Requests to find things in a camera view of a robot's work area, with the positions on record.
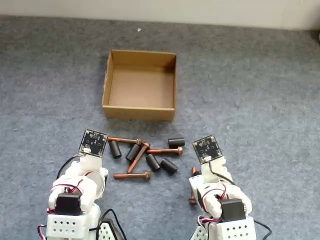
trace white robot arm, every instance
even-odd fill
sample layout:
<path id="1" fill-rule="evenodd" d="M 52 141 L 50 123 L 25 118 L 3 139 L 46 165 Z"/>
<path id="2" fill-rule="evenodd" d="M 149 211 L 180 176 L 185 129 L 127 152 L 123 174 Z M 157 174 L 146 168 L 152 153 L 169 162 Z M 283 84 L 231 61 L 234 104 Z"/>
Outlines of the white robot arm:
<path id="1" fill-rule="evenodd" d="M 117 230 L 111 229 L 114 227 L 112 222 L 102 223 L 100 208 L 95 204 L 95 200 L 103 196 L 108 177 L 108 170 L 102 167 L 107 138 L 104 133 L 87 129 L 79 153 L 61 167 L 48 200 L 47 238 L 38 227 L 42 240 L 122 239 Z M 75 158 L 80 160 L 73 161 L 60 176 L 64 166 Z"/>
<path id="2" fill-rule="evenodd" d="M 213 135 L 193 142 L 201 174 L 189 179 L 203 215 L 190 240 L 256 240 L 250 199 L 232 181 Z"/>

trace long bolt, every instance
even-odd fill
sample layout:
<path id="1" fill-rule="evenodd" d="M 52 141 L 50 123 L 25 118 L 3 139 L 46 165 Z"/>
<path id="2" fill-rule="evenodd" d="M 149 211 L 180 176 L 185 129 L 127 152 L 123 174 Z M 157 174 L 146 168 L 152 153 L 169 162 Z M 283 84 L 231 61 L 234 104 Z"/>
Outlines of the long bolt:
<path id="1" fill-rule="evenodd" d="M 148 148 L 150 148 L 150 143 L 148 143 L 148 142 L 143 142 L 140 151 L 138 152 L 138 154 L 136 155 L 135 159 L 134 159 L 133 162 L 131 163 L 128 171 L 126 171 L 128 174 L 132 173 L 132 171 L 133 171 L 134 168 L 136 167 L 137 163 L 138 163 L 139 160 L 141 159 L 142 155 L 145 153 L 145 151 L 146 151 Z"/>
<path id="2" fill-rule="evenodd" d="M 195 167 L 192 168 L 191 172 L 192 172 L 192 176 L 196 173 L 197 169 Z M 196 205 L 197 204 L 197 200 L 195 198 L 194 195 L 194 191 L 191 189 L 191 197 L 189 198 L 189 204 L 190 205 Z"/>
<path id="3" fill-rule="evenodd" d="M 169 149 L 149 149 L 148 154 L 178 154 L 181 155 L 184 149 L 182 147 L 169 148 Z"/>
<path id="4" fill-rule="evenodd" d="M 128 144 L 137 144 L 137 145 L 141 145 L 141 144 L 142 144 L 142 140 L 141 140 L 140 138 L 137 138 L 137 139 L 128 139 L 128 138 L 108 136 L 108 139 L 107 139 L 107 140 L 108 140 L 109 142 L 110 142 L 110 141 L 117 141 L 117 142 L 128 143 Z"/>
<path id="5" fill-rule="evenodd" d="M 147 179 L 151 178 L 151 173 L 146 171 L 145 173 L 116 173 L 113 175 L 115 179 Z"/>

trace screw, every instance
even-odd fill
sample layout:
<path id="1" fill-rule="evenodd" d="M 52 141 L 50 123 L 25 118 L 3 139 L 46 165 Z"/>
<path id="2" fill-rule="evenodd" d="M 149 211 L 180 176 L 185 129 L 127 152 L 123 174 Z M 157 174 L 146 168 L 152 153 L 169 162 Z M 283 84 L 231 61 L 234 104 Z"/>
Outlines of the screw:
<path id="1" fill-rule="evenodd" d="M 133 160 L 133 162 L 131 163 L 128 171 L 126 171 L 128 174 L 132 173 L 132 171 L 134 170 L 134 168 L 136 167 L 137 163 L 139 162 L 139 160 L 141 159 L 142 155 L 145 153 L 145 151 L 147 149 L 150 148 L 150 143 L 148 142 L 143 142 L 142 143 L 142 148 L 140 149 L 140 151 L 138 152 L 138 154 L 136 155 L 135 159 Z"/>
<path id="2" fill-rule="evenodd" d="M 195 167 L 193 167 L 192 170 L 191 170 L 192 176 L 196 173 L 196 171 L 197 171 L 197 169 Z M 197 204 L 197 200 L 195 198 L 193 190 L 191 190 L 191 197 L 189 198 L 189 204 L 190 205 L 196 205 Z"/>
<path id="3" fill-rule="evenodd" d="M 178 154 L 181 155 L 184 149 L 182 147 L 178 148 L 168 148 L 168 149 L 149 149 L 148 154 Z"/>
<path id="4" fill-rule="evenodd" d="M 115 179 L 147 179 L 151 178 L 151 173 L 146 171 L 145 173 L 116 173 L 113 175 Z"/>
<path id="5" fill-rule="evenodd" d="M 117 141 L 117 142 L 128 143 L 128 144 L 137 144 L 137 145 L 141 145 L 141 144 L 142 144 L 142 140 L 141 140 L 140 138 L 137 138 L 137 139 L 128 139 L 128 138 L 108 136 L 108 139 L 107 139 L 107 140 L 108 140 L 109 142 L 110 142 L 110 141 Z"/>

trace black wire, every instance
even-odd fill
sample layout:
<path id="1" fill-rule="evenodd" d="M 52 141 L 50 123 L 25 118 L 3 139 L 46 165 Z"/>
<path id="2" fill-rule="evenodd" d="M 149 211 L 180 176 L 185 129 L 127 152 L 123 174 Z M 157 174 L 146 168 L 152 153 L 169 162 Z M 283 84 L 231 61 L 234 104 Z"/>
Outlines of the black wire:
<path id="1" fill-rule="evenodd" d="M 213 174 L 213 175 L 217 175 L 219 178 L 222 178 L 224 180 L 227 180 L 229 183 L 231 183 L 232 185 L 236 185 L 233 181 L 231 181 L 229 178 L 227 178 L 226 176 L 223 176 L 221 175 L 220 173 L 217 173 L 217 172 L 214 172 L 212 171 L 211 169 L 211 161 L 209 161 L 209 169 L 210 169 L 210 172 Z"/>
<path id="2" fill-rule="evenodd" d="M 82 155 L 82 154 L 76 154 L 76 155 L 70 157 L 70 158 L 62 165 L 62 167 L 60 167 L 60 169 L 59 169 L 59 171 L 58 171 L 58 174 L 56 175 L 56 179 L 60 178 L 60 175 L 61 175 L 62 170 L 63 170 L 73 159 L 75 159 L 75 158 L 77 158 L 77 157 L 84 156 L 84 155 L 85 155 L 85 153 L 84 153 L 83 155 Z"/>
<path id="3" fill-rule="evenodd" d="M 262 240 L 266 240 L 266 239 L 272 234 L 271 228 L 268 227 L 267 225 L 265 225 L 264 223 L 260 222 L 260 221 L 254 220 L 254 222 L 255 222 L 256 224 L 261 225 L 262 227 L 266 228 L 266 229 L 269 231 L 269 232 L 268 232 L 266 235 L 264 235 L 264 237 L 262 238 Z"/>
<path id="4" fill-rule="evenodd" d="M 124 230 L 122 229 L 122 227 L 121 227 L 121 225 L 120 225 L 120 223 L 119 223 L 119 221 L 118 221 L 118 218 L 117 218 L 117 215 L 116 215 L 115 211 L 114 211 L 112 208 L 109 208 L 109 209 L 108 209 L 107 211 L 105 211 L 104 214 L 102 214 L 102 216 L 100 217 L 99 222 L 98 222 L 98 225 L 97 225 L 97 227 L 96 227 L 95 240 L 99 240 L 99 229 L 100 229 L 102 223 L 104 222 L 105 216 L 106 216 L 109 212 L 112 212 L 112 213 L 113 213 L 113 216 L 114 216 L 114 219 L 115 219 L 115 221 L 116 221 L 116 224 L 118 225 L 118 227 L 119 227 L 119 229 L 120 229 L 120 231 L 121 231 L 121 233 L 122 233 L 122 236 L 123 236 L 124 240 L 127 240 L 126 234 L 125 234 Z"/>

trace cardboard box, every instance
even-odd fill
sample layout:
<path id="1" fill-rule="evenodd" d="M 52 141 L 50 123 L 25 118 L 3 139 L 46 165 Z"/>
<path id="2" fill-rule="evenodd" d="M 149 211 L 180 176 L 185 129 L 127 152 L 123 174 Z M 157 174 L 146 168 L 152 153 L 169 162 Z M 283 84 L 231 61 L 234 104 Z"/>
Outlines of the cardboard box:
<path id="1" fill-rule="evenodd" d="M 172 121 L 176 111 L 175 53 L 111 50 L 102 108 L 109 118 Z"/>

